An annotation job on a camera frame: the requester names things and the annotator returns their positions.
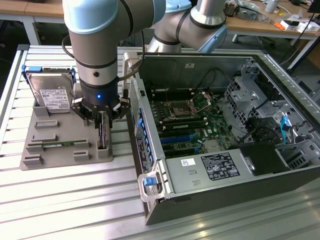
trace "aluminum profile table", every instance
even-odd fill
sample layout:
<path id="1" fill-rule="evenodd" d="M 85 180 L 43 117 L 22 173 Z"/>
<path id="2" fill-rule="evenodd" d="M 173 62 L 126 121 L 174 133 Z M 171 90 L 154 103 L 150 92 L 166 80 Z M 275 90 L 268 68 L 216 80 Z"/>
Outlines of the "aluminum profile table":
<path id="1" fill-rule="evenodd" d="M 119 76 L 123 54 L 140 50 L 118 49 Z M 116 122 L 112 129 L 117 153 L 112 162 L 21 171 L 34 104 L 21 76 L 23 64 L 70 67 L 75 61 L 59 46 L 31 46 L 16 53 L 0 101 L 1 240 L 319 239 L 320 178 L 296 191 L 145 226 L 125 121 Z"/>

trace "green circuit board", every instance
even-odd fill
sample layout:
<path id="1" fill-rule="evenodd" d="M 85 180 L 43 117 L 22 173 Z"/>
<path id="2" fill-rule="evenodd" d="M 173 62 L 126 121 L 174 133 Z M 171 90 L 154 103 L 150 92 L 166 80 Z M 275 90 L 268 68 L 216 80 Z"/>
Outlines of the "green circuit board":
<path id="1" fill-rule="evenodd" d="M 236 139 L 214 98 L 195 92 L 189 100 L 150 101 L 166 158 L 227 150 Z"/>

